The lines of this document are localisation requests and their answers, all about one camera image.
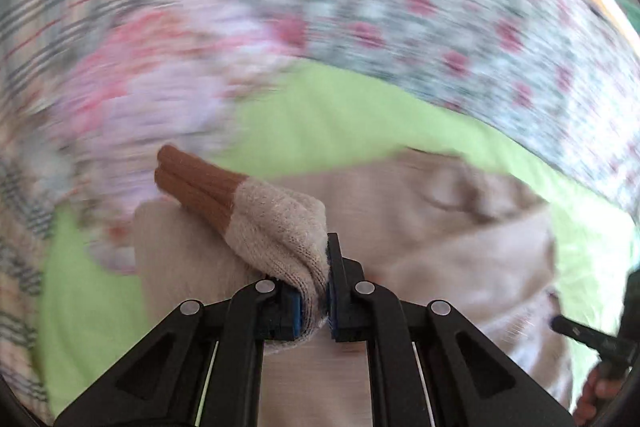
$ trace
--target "beige knit sock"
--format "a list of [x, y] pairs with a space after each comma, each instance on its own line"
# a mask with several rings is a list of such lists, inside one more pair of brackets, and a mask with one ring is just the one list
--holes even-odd
[[300, 291], [300, 341], [308, 339], [326, 317], [324, 204], [207, 164], [172, 146], [162, 147], [158, 161], [156, 184], [161, 190], [203, 217], [248, 266]]

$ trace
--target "floral fabric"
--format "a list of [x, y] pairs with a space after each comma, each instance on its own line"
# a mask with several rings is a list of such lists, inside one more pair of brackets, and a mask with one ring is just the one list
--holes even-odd
[[[197, 155], [229, 147], [236, 100], [273, 86], [295, 51], [235, 0], [148, 0], [61, 75], [37, 134], [72, 164], [56, 201], [74, 203], [100, 265], [135, 271], [133, 213], [161, 196], [153, 172], [162, 145]], [[60, 179], [51, 167], [40, 169], [49, 185]]]
[[245, 0], [306, 56], [479, 118], [636, 213], [638, 60], [587, 0]]

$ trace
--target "finger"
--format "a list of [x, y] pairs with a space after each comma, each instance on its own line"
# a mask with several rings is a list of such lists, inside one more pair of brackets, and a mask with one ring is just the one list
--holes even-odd
[[598, 410], [592, 403], [578, 401], [578, 405], [575, 408], [575, 413], [585, 420], [592, 420], [596, 418]]
[[596, 384], [595, 392], [598, 398], [611, 400], [622, 389], [622, 380], [600, 380]]
[[587, 423], [586, 418], [583, 418], [577, 411], [574, 411], [574, 422], [578, 427], [582, 427], [585, 423]]
[[596, 384], [598, 383], [598, 380], [600, 380], [600, 368], [598, 366], [596, 366], [593, 369], [591, 369], [591, 372], [589, 373], [589, 376], [587, 377], [587, 383], [591, 387], [595, 387]]
[[596, 390], [593, 385], [589, 384], [589, 382], [586, 382], [584, 384], [584, 387], [582, 388], [582, 394], [580, 395], [580, 399], [588, 403], [595, 402]]

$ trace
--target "lime green fabric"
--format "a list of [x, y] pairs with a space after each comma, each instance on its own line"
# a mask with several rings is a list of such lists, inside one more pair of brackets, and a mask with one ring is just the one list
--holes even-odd
[[[264, 178], [364, 162], [400, 146], [458, 153], [479, 168], [510, 172], [552, 205], [564, 311], [606, 331], [616, 328], [632, 265], [632, 220], [495, 129], [314, 62], [299, 63], [278, 91], [247, 101], [241, 120], [242, 140], [216, 161]], [[37, 356], [54, 413], [149, 328], [136, 277], [95, 265], [64, 208], [56, 216], [41, 309]], [[573, 345], [572, 355], [579, 390], [594, 354]]]

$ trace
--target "beige fabric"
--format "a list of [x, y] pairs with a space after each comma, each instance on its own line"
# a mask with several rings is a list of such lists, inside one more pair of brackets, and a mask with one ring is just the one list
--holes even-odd
[[[528, 187], [413, 150], [282, 184], [323, 201], [343, 255], [360, 261], [368, 279], [416, 303], [449, 300], [568, 406], [568, 348], [548, 327], [559, 312], [554, 238], [546, 203]], [[186, 243], [166, 243], [167, 226], [187, 225]], [[243, 273], [219, 238], [170, 203], [143, 206], [134, 230], [156, 320], [186, 298], [216, 301], [258, 277]], [[199, 240], [191, 237], [197, 233]], [[364, 346], [333, 343], [327, 328], [266, 357], [262, 381], [260, 425], [371, 425]]]
[[329, 276], [324, 204], [247, 178], [236, 189], [225, 241], [249, 265], [300, 290], [301, 341], [324, 323]]

